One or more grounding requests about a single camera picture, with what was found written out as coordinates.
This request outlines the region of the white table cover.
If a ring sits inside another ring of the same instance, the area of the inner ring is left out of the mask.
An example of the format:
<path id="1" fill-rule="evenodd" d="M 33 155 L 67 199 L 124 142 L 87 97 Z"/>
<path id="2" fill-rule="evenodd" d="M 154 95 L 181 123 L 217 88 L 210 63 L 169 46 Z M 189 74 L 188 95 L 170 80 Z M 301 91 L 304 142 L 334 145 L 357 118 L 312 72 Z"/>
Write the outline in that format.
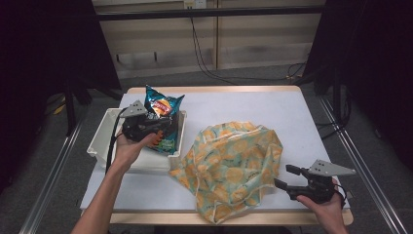
<path id="1" fill-rule="evenodd" d="M 299 89 L 187 93 L 180 110 L 184 121 L 179 124 L 178 151 L 168 156 L 143 149 L 123 179 L 114 206 L 116 213 L 192 213 L 195 196 L 168 175 L 169 161 L 183 158 L 196 135 L 216 124 L 249 121 L 275 131 L 283 146 L 279 179 L 290 185 L 305 185 L 307 180 L 287 172 L 287 165 L 308 168 L 317 159 L 330 160 Z"/>

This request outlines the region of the black horizontal bar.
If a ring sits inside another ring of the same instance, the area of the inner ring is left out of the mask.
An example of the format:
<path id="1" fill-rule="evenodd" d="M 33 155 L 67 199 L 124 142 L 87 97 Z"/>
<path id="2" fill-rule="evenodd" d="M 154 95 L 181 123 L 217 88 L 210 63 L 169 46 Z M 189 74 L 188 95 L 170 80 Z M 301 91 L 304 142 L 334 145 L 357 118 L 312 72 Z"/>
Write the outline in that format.
<path id="1" fill-rule="evenodd" d="M 183 18 L 237 17 L 237 16 L 268 16 L 268 15 L 301 15 L 319 14 L 326 10 L 325 6 L 287 6 L 260 8 L 222 8 L 198 10 L 168 10 L 149 12 L 101 13 L 96 18 L 99 21 L 109 20 L 160 20 Z"/>

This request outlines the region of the orange slice print fabric bag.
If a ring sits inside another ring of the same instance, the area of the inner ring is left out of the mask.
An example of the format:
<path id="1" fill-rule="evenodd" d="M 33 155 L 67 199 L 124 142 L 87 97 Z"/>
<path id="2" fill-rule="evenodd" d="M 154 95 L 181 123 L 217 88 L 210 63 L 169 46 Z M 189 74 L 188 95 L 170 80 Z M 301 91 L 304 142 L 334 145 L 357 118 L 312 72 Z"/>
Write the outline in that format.
<path id="1" fill-rule="evenodd" d="M 169 175 L 196 200 L 196 211 L 218 224 L 261 204 L 279 174 L 282 143 L 275 131 L 229 122 L 200 131 Z"/>

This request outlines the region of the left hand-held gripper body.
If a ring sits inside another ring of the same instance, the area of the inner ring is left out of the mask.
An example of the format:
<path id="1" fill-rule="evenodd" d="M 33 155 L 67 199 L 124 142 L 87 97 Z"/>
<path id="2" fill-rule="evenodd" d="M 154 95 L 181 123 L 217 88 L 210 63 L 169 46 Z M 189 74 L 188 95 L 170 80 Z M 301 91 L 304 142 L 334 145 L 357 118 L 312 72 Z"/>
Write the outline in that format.
<path id="1" fill-rule="evenodd" d="M 127 139 L 141 141 L 149 134 L 159 134 L 165 129 L 160 129 L 153 121 L 161 117 L 151 117 L 148 110 L 140 100 L 130 104 L 121 114 L 124 119 L 122 133 Z"/>

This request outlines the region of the aluminium floor rail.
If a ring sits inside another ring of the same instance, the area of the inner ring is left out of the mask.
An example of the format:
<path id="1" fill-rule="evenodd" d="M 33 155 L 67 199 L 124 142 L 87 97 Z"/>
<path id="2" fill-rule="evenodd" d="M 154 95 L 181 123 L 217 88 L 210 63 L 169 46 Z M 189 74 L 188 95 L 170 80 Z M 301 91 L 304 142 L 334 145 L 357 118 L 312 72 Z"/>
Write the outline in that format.
<path id="1" fill-rule="evenodd" d="M 338 120 L 333 114 L 333 107 L 328 99 L 326 97 L 321 97 L 319 101 L 327 118 L 332 123 L 335 133 L 340 138 L 344 148 L 347 151 L 347 154 L 352 160 L 357 174 L 363 181 L 380 214 L 390 227 L 391 232 L 393 234 L 408 234 L 407 229 L 405 228 L 399 215 L 397 214 L 396 209 L 381 189 L 377 180 L 370 172 L 368 166 L 365 164 L 362 155 L 358 151 L 347 130 L 338 124 Z"/>
<path id="2" fill-rule="evenodd" d="M 44 213 L 52 199 L 62 170 L 83 127 L 84 120 L 84 116 L 80 117 L 71 134 L 66 137 L 65 142 L 56 157 L 56 161 L 41 189 L 41 192 L 30 209 L 19 234 L 36 234 Z"/>

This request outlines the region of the wooden table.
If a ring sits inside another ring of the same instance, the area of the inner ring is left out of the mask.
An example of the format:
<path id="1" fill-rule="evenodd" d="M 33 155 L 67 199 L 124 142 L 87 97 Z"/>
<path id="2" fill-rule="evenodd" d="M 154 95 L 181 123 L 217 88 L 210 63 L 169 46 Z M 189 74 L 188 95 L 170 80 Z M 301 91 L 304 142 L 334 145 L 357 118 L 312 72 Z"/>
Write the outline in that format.
<path id="1" fill-rule="evenodd" d="M 182 96 L 187 93 L 212 93 L 212 92 L 276 92 L 292 91 L 299 89 L 296 86 L 216 86 L 216 87 L 168 87 L 163 90 L 164 94 L 169 96 Z M 101 185 L 105 175 L 111 167 L 116 155 L 115 151 L 110 158 L 106 160 L 106 168 L 103 169 L 99 164 L 95 167 L 92 174 L 88 190 L 84 201 L 82 202 L 83 212 L 89 206 L 94 194 Z M 218 225 L 280 225 L 280 224 L 315 224 L 317 218 L 314 212 L 300 203 L 297 199 L 291 200 L 285 191 L 277 188 L 275 183 L 268 187 L 257 207 L 248 209 L 236 214 Z M 167 225 L 215 225 L 203 219 L 196 209 L 190 213 L 116 213 L 113 208 L 111 223 L 138 223 L 138 224 L 167 224 Z"/>

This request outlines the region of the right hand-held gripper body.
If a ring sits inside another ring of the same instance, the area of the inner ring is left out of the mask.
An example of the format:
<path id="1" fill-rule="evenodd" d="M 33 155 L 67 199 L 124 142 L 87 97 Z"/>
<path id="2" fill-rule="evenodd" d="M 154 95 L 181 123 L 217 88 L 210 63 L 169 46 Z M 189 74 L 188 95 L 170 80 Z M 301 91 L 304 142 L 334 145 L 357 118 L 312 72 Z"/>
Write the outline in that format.
<path id="1" fill-rule="evenodd" d="M 331 200 L 336 192 L 335 184 L 332 181 L 334 176 L 352 176 L 357 172 L 354 169 L 345 168 L 317 159 L 309 168 L 302 168 L 303 176 L 307 180 L 306 186 L 289 186 L 286 192 L 291 200 L 296 200 L 299 195 L 304 195 L 317 204 L 322 204 Z"/>

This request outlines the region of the person's right hand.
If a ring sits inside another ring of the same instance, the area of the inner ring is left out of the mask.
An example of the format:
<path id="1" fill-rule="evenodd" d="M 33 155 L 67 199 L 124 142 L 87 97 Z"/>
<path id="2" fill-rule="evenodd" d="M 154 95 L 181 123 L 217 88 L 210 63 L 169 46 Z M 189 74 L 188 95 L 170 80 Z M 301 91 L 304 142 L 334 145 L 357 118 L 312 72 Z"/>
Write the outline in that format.
<path id="1" fill-rule="evenodd" d="M 343 219 L 341 196 L 335 192 L 331 200 L 323 204 L 317 204 L 310 198 L 299 195 L 297 200 L 313 211 L 318 220 L 320 219 Z"/>

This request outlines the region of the black curtain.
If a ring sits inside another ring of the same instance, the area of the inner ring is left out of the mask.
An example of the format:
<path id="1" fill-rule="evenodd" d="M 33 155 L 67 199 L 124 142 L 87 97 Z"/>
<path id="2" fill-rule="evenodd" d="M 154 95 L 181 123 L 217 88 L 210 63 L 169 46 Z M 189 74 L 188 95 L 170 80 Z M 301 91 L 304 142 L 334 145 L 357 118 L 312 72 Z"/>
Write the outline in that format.
<path id="1" fill-rule="evenodd" d="M 413 0 L 325 0 L 304 79 L 338 79 L 413 171 Z"/>
<path id="2" fill-rule="evenodd" d="M 55 94 L 91 102 L 121 87 L 92 0 L 0 0 L 0 193 Z"/>

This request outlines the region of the black metal stand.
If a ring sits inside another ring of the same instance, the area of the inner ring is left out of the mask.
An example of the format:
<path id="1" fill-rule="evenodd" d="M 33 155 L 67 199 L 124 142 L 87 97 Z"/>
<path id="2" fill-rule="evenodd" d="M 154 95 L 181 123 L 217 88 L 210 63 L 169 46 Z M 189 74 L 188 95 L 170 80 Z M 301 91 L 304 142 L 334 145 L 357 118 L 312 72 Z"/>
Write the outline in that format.
<path id="1" fill-rule="evenodd" d="M 342 113 L 341 113 L 341 81 L 340 74 L 337 68 L 334 69 L 333 85 L 332 85 L 332 94 L 333 94 L 333 114 L 335 117 L 335 123 L 337 125 L 342 125 Z"/>

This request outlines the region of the person's left hand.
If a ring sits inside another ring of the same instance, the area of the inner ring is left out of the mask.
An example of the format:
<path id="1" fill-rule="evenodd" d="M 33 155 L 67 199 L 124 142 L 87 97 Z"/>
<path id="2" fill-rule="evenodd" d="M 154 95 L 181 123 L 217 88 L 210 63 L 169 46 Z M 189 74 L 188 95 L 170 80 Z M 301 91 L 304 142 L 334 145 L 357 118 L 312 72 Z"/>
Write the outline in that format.
<path id="1" fill-rule="evenodd" d="M 110 170 L 125 173 L 136 161 L 140 151 L 148 145 L 154 145 L 157 140 L 156 134 L 149 134 L 141 141 L 133 141 L 119 134 L 116 140 L 116 155 Z"/>

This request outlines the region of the white plastic bin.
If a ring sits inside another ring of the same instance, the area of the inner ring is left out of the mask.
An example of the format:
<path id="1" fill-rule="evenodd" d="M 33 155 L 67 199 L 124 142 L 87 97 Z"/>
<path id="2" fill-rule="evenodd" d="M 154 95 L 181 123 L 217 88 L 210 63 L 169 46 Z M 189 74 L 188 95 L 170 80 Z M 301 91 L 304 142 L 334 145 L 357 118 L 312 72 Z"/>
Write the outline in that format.
<path id="1" fill-rule="evenodd" d="M 95 157 L 97 163 L 106 168 L 106 160 L 109 151 L 113 129 L 116 127 L 116 133 L 119 132 L 124 122 L 120 119 L 116 124 L 116 119 L 121 112 L 121 108 L 108 108 L 94 134 L 94 137 L 87 149 L 87 152 Z M 139 157 L 131 165 L 130 171 L 138 172 L 155 172 L 167 173 L 170 169 L 175 169 L 181 157 L 181 148 L 183 143 L 183 134 L 185 130 L 186 112 L 180 111 L 178 114 L 177 141 L 175 142 L 176 151 L 171 154 L 155 151 L 148 147 L 141 150 Z"/>

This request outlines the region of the blue chip bag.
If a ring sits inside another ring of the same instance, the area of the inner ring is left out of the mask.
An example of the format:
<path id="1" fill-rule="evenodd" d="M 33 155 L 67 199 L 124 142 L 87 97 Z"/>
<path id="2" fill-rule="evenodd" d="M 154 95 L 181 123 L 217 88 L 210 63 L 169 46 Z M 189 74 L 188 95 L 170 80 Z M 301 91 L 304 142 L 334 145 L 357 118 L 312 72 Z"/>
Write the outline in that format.
<path id="1" fill-rule="evenodd" d="M 178 112 L 184 95 L 169 97 L 147 85 L 144 106 L 150 119 L 170 119 L 167 127 L 162 128 L 162 139 L 154 147 L 156 151 L 172 154 L 176 151 L 178 135 Z"/>

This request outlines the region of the white wall socket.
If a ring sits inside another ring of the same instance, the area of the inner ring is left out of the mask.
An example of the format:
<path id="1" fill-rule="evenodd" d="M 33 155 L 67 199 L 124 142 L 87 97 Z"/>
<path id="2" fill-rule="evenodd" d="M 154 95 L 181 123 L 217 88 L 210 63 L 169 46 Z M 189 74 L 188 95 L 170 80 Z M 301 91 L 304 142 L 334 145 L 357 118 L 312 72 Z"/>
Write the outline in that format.
<path id="1" fill-rule="evenodd" d="M 184 8 L 191 9 L 205 9 L 207 7 L 207 0 L 183 0 Z"/>

